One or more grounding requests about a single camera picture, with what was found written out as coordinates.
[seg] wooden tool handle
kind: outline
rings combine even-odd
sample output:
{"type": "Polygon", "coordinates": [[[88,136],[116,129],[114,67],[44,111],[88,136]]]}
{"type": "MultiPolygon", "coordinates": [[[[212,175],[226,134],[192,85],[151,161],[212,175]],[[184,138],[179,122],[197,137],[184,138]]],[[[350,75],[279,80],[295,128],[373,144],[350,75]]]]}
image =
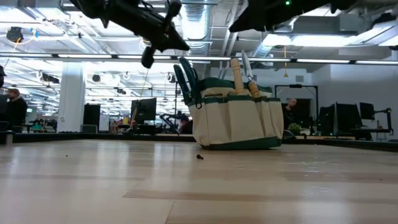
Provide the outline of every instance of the wooden tool handle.
{"type": "Polygon", "coordinates": [[[232,58],[231,67],[234,73],[235,94],[245,95],[242,81],[241,65],[239,64],[239,60],[237,58],[232,58]]]}
{"type": "Polygon", "coordinates": [[[249,90],[253,98],[259,98],[261,97],[259,88],[257,87],[257,83],[254,80],[251,80],[248,84],[249,90]]]}

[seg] floor plank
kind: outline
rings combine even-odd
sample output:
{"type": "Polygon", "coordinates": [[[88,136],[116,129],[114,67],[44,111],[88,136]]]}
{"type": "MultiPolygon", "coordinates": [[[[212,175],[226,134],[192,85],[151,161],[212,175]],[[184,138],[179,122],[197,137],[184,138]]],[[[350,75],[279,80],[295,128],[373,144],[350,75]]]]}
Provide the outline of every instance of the floor plank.
{"type": "Polygon", "coordinates": [[[398,223],[397,189],[392,152],[97,140],[0,147],[7,224],[398,223]]]}

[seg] green bag handle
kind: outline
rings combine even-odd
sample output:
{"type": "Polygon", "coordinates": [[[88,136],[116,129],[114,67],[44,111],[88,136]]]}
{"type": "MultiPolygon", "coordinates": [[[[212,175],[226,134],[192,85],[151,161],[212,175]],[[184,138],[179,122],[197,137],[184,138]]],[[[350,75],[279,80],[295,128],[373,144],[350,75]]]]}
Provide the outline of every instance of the green bag handle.
{"type": "MultiPolygon", "coordinates": [[[[184,57],[180,57],[179,61],[181,63],[182,68],[185,71],[185,74],[187,74],[188,82],[189,82],[189,85],[191,86],[190,96],[192,99],[195,100],[195,106],[197,107],[197,109],[200,109],[201,108],[201,103],[200,103],[201,102],[201,94],[200,94],[199,77],[198,77],[197,71],[194,68],[192,68],[192,66],[189,64],[189,61],[187,59],[185,59],[184,57]]],[[[182,77],[183,77],[182,71],[179,75],[177,75],[177,72],[176,72],[176,76],[177,76],[177,79],[182,80],[182,77]]]]}
{"type": "Polygon", "coordinates": [[[184,97],[184,103],[187,105],[192,101],[192,95],[185,81],[184,73],[182,72],[179,65],[174,65],[175,76],[177,77],[178,84],[181,87],[182,96],[184,97]]]}

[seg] man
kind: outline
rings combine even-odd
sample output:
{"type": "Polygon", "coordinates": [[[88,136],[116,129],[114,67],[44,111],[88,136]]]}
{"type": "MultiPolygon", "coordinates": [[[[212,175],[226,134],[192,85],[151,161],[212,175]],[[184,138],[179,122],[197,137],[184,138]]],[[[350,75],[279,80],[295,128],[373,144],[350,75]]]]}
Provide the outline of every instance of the man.
{"type": "Polygon", "coordinates": [[[6,114],[10,120],[10,126],[22,126],[25,123],[27,103],[20,98],[18,89],[8,89],[8,98],[6,114]]]}
{"type": "Polygon", "coordinates": [[[296,107],[297,100],[289,99],[287,102],[287,106],[282,107],[282,111],[284,113],[284,129],[287,130],[289,125],[294,123],[296,120],[294,108],[296,107]]]}

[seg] garden tool bag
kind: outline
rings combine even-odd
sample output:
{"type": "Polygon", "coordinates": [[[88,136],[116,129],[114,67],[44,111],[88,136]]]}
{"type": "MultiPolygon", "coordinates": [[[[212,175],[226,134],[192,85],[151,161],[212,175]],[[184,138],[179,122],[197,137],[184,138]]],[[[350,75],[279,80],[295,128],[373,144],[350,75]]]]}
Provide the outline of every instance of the garden tool bag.
{"type": "Polygon", "coordinates": [[[219,78],[198,79],[181,57],[190,84],[179,65],[174,65],[184,102],[193,119],[193,137],[205,149],[267,149],[281,144],[282,105],[271,98],[272,89],[259,86],[253,98],[247,83],[236,94],[235,82],[219,78]]]}

